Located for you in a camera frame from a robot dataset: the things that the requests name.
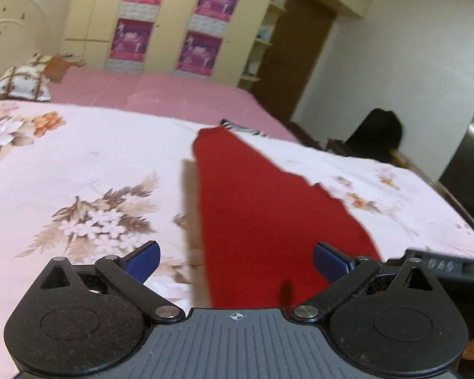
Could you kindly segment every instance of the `shelf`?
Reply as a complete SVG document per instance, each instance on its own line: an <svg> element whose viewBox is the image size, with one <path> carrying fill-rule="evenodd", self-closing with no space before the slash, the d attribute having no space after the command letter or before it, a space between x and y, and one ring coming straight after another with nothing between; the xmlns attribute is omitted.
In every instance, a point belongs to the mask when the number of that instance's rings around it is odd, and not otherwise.
<svg viewBox="0 0 474 379"><path fill-rule="evenodd" d="M273 1L270 2L270 8L278 10L280 12L286 12L286 7L282 6L279 3L274 3Z"/></svg>
<svg viewBox="0 0 474 379"><path fill-rule="evenodd" d="M256 83L260 80L258 77L255 77L254 75L251 75L251 74L242 74L240 76L240 79L244 81L251 81L253 83Z"/></svg>
<svg viewBox="0 0 474 379"><path fill-rule="evenodd" d="M255 38L255 42L258 43L258 44L266 45L267 47L271 47L271 45L272 45L271 43L268 43L265 40L261 40L260 38Z"/></svg>

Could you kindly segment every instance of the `gray ribbed plate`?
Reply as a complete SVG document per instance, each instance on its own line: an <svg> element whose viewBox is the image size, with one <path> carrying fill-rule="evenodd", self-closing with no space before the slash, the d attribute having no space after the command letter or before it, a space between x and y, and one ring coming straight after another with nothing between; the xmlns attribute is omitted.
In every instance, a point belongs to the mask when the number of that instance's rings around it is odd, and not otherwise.
<svg viewBox="0 0 474 379"><path fill-rule="evenodd" d="M18 379L34 379L22 374ZM314 326L278 309L195 309L155 328L133 357L88 379L371 379L342 360ZM438 378L455 379L453 373Z"/></svg>

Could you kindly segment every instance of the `red cloth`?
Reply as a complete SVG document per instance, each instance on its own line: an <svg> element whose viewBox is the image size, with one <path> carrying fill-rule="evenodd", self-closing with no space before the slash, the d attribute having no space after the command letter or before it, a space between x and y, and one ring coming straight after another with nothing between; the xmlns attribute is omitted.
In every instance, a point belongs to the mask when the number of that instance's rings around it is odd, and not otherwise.
<svg viewBox="0 0 474 379"><path fill-rule="evenodd" d="M312 264L317 242L379 259L339 200L225 129L201 130L193 152L213 307L284 308L315 295L327 286Z"/></svg>

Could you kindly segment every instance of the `headboard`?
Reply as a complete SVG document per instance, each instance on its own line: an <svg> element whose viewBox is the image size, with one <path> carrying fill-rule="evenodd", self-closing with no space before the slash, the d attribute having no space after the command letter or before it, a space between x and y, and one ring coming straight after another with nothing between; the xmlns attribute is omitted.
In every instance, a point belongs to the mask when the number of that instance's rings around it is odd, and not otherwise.
<svg viewBox="0 0 474 379"><path fill-rule="evenodd" d="M35 1L0 0L0 77L36 51L54 54L53 48L51 29Z"/></svg>

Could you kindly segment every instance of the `brown door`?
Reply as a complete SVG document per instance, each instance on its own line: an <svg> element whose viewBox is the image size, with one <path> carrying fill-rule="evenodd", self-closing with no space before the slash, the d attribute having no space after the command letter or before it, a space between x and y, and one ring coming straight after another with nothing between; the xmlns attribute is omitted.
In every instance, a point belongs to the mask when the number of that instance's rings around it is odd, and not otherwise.
<svg viewBox="0 0 474 379"><path fill-rule="evenodd" d="M250 90L282 123L291 119L336 16L316 0L288 0L286 9Z"/></svg>

